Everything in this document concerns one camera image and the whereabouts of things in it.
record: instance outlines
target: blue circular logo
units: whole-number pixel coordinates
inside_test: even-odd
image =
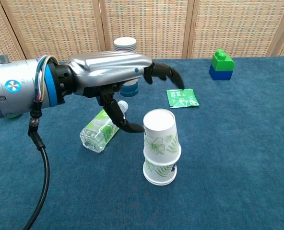
[[[18,92],[21,89],[21,84],[16,80],[8,80],[5,84],[7,91]]]

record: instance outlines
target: plastic water bottle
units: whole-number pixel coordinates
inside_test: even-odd
[[[119,101],[118,105],[123,113],[127,111],[128,104],[126,101]],[[119,128],[112,123],[105,110],[102,110],[81,130],[80,139],[86,148],[101,152],[118,130]]]

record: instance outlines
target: stacked paper cups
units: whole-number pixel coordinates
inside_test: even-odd
[[[113,42],[114,50],[137,52],[137,40],[133,37],[119,37]],[[124,97],[132,97],[138,94],[138,79],[126,82],[119,92]]]
[[[152,184],[167,185],[176,177],[181,155],[175,116],[169,110],[155,109],[144,116],[143,124],[143,174]]]

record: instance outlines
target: toy block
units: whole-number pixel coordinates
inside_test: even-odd
[[[232,58],[222,49],[217,49],[211,60],[215,71],[233,71],[235,63]]]
[[[233,71],[215,71],[213,66],[210,65],[209,73],[214,81],[229,81],[232,77]]]

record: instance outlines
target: robotic arm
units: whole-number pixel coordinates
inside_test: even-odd
[[[37,61],[9,62],[0,56],[0,118],[22,114],[31,110],[35,93]],[[179,88],[184,83],[172,67],[152,61],[147,56],[125,51],[107,51],[74,55],[58,65],[48,62],[45,73],[45,94],[42,108],[64,103],[68,94],[96,97],[112,122],[126,132],[143,132],[142,126],[128,122],[113,98],[114,92],[130,80],[144,77],[152,84],[152,76],[162,80],[170,78]]]

